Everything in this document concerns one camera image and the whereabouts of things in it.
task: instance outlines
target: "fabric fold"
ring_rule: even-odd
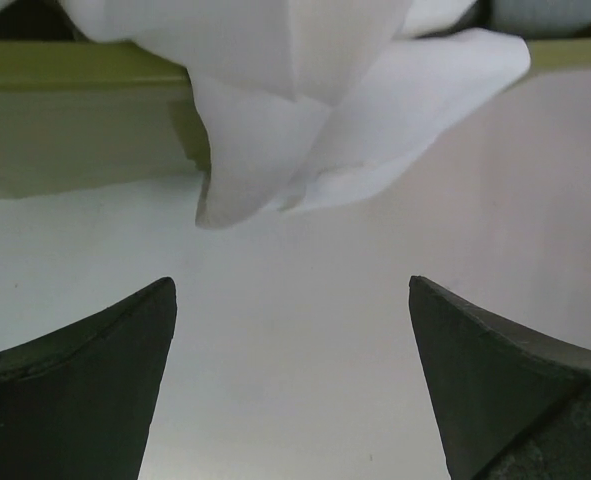
[[[184,65],[211,146],[197,223],[369,198],[529,67],[474,0],[60,0],[90,39]],[[0,0],[0,8],[7,0]]]

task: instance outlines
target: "white cloth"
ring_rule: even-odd
[[[399,38],[452,25],[472,0],[61,3],[89,38],[189,70],[211,143],[208,228],[378,193],[529,66],[516,37]]]

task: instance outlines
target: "white surface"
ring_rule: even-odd
[[[412,274],[591,348],[591,73],[502,95],[358,206],[204,232],[197,184],[0,201],[0,349],[175,278],[143,480],[447,479]]]

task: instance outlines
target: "white fabric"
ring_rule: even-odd
[[[529,66],[515,37],[398,38],[452,25],[472,0],[60,1],[91,39],[188,68],[211,143],[209,228],[378,193]]]

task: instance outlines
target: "black rubber piece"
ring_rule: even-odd
[[[591,351],[421,277],[417,346],[453,480],[591,479]]]
[[[162,279],[0,353],[0,480],[136,480],[177,313]]]

